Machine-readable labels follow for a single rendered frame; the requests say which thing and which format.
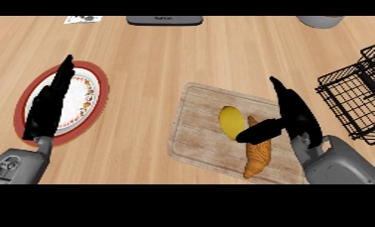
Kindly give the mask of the red round placemat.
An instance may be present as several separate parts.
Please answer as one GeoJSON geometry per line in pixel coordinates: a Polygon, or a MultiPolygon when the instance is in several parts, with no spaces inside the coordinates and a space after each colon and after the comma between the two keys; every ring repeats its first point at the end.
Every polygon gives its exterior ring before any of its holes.
{"type": "MultiPolygon", "coordinates": [[[[93,73],[98,77],[98,80],[99,80],[101,96],[99,96],[96,107],[93,108],[93,113],[92,113],[92,116],[89,117],[89,120],[74,129],[74,131],[70,134],[61,135],[61,136],[55,135],[53,144],[56,146],[59,146],[59,145],[65,144],[67,142],[70,142],[71,140],[74,140],[89,130],[89,128],[93,126],[95,121],[102,113],[105,103],[108,100],[108,92],[109,92],[108,79],[107,79],[107,75],[105,75],[102,69],[99,68],[99,66],[95,63],[87,62],[87,61],[80,61],[80,60],[74,62],[74,68],[75,67],[84,67],[93,71],[93,73]]],[[[59,68],[58,66],[53,66],[46,71],[52,71],[53,69],[58,69],[58,68],[59,68]]],[[[37,82],[37,80],[42,78],[42,74],[39,75],[39,77],[34,79],[34,81],[28,85],[28,87],[24,90],[24,93],[21,95],[21,98],[18,100],[15,114],[13,114],[13,127],[15,127],[18,137],[24,136],[24,129],[25,129],[25,124],[27,124],[27,121],[21,120],[22,104],[25,103],[27,93],[31,91],[31,86],[37,82]]]]}

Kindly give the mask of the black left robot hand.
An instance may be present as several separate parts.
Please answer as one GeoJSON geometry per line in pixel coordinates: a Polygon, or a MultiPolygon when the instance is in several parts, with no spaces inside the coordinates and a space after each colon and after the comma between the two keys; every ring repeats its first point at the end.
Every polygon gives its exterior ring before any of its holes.
{"type": "Polygon", "coordinates": [[[24,129],[24,140],[33,141],[37,137],[55,136],[74,75],[74,56],[68,55],[59,66],[53,82],[43,87],[34,97],[24,129]]]}

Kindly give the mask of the white floral plate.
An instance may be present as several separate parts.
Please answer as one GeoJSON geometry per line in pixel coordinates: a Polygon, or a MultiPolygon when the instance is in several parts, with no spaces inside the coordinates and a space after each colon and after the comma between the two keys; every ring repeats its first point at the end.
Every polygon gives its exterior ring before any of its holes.
{"type": "MultiPolygon", "coordinates": [[[[27,121],[33,100],[43,87],[50,85],[56,76],[56,69],[46,71],[42,78],[31,86],[27,93],[25,103],[21,108],[21,120],[27,121]]],[[[71,79],[71,86],[64,100],[64,109],[56,136],[70,134],[74,129],[89,120],[95,111],[101,96],[99,80],[95,72],[84,67],[74,68],[75,75],[71,79]]]]}

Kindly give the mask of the white patterned paper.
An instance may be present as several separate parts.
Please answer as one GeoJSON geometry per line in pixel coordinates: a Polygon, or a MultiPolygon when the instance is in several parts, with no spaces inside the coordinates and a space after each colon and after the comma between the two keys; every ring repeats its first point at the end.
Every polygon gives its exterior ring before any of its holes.
{"type": "Polygon", "coordinates": [[[102,16],[70,16],[65,20],[65,25],[98,23],[101,20],[102,16]]]}

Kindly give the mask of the pale wooden cutting board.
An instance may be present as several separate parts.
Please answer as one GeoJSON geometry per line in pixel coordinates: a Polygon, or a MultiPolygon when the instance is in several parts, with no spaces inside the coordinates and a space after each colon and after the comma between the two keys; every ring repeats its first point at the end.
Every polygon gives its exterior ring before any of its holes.
{"type": "MultiPolygon", "coordinates": [[[[259,122],[281,116],[275,101],[189,82],[182,91],[167,150],[176,161],[245,179],[247,145],[231,140],[220,128],[219,116],[226,106],[238,108],[245,124],[250,116],[259,122]]],[[[304,182],[287,133],[272,139],[270,164],[247,181],[276,184],[304,182]]]]}

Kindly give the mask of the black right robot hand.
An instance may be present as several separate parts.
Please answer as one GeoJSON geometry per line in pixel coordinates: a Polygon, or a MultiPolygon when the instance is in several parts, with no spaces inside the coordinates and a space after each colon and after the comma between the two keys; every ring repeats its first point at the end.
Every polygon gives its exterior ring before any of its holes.
{"type": "Polygon", "coordinates": [[[236,142],[257,145],[278,137],[282,134],[282,130],[287,130],[291,139],[307,134],[307,147],[313,149],[322,143],[322,131],[316,118],[295,91],[287,88],[273,76],[270,81],[279,99],[281,117],[278,119],[267,119],[251,126],[236,136],[236,142]]]}

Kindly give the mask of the dark grey appliance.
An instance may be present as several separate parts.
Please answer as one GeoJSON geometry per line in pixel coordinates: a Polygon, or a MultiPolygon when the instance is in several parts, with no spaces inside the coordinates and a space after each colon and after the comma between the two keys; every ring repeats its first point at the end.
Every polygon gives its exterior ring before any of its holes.
{"type": "Polygon", "coordinates": [[[202,16],[127,16],[126,21],[136,26],[197,26],[204,22],[202,16]]]}

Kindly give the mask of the yellow lemon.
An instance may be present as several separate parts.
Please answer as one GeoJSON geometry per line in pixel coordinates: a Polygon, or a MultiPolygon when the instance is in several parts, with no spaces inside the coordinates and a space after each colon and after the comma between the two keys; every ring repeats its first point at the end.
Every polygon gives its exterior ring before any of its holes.
{"type": "Polygon", "coordinates": [[[245,119],[239,109],[225,106],[219,116],[220,128],[231,140],[236,140],[238,135],[245,131],[245,119]]]}

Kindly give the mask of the grey round pot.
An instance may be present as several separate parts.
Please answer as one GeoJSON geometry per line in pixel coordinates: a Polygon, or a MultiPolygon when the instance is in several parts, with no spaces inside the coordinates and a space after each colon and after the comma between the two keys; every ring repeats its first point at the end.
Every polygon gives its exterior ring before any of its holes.
{"type": "Polygon", "coordinates": [[[298,16],[298,20],[315,29],[331,29],[343,21],[343,16],[298,16]]]}

